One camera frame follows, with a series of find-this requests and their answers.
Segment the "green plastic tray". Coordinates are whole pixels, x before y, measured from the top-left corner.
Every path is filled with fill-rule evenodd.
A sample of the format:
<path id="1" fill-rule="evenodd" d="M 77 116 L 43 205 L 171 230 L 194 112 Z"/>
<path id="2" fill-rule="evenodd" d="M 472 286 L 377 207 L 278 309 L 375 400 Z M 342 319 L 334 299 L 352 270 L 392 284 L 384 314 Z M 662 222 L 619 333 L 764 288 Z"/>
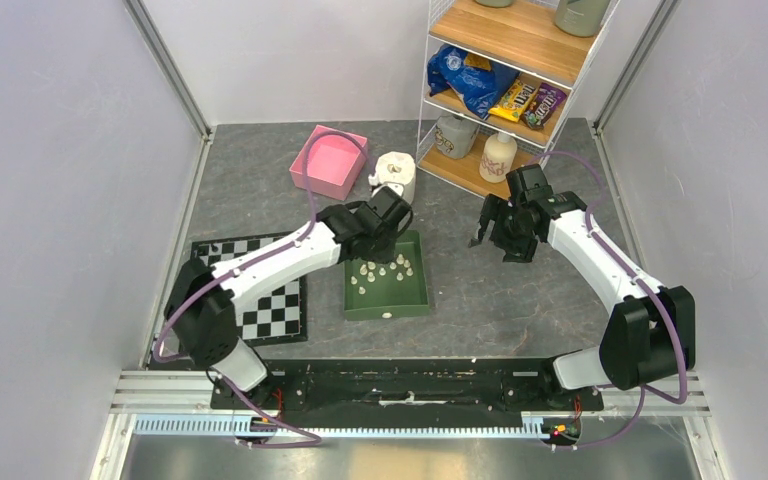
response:
<path id="1" fill-rule="evenodd" d="M 347 320 L 427 316 L 431 302 L 424 272 L 421 235 L 407 230 L 396 242 L 396 257 L 387 264 L 352 260 L 344 264 L 343 313 Z"/>

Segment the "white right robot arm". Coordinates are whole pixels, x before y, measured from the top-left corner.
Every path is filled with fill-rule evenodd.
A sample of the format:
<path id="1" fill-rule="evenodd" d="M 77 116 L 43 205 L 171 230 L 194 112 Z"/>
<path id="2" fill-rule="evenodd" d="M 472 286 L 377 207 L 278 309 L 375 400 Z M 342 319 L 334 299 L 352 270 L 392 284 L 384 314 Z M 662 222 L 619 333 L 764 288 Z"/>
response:
<path id="1" fill-rule="evenodd" d="M 554 192 L 540 166 L 520 167 L 506 181 L 509 196 L 486 196 L 470 244 L 489 240 L 513 263 L 531 262 L 538 244 L 547 244 L 576 268 L 609 316 L 599 346 L 549 360 L 537 382 L 539 400 L 561 409 L 585 387 L 652 391 L 654 382 L 677 376 L 677 394 L 661 396 L 684 402 L 695 365 L 692 294 L 666 287 L 636 265 L 578 195 Z"/>

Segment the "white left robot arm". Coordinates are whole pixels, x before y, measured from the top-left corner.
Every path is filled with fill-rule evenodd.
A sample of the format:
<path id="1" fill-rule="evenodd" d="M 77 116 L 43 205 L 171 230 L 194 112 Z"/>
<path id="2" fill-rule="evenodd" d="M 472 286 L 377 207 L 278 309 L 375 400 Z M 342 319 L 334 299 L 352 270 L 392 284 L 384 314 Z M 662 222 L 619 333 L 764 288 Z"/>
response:
<path id="1" fill-rule="evenodd" d="M 298 230 L 243 256 L 213 265 L 199 258 L 184 262 L 167 300 L 154 360 L 189 359 L 221 374 L 248 407 L 264 407 L 274 383 L 264 361 L 239 335 L 238 311 L 317 270 L 351 260 L 392 261 L 396 241 L 412 219 L 411 204 L 383 186 L 366 201 L 329 206 Z"/>

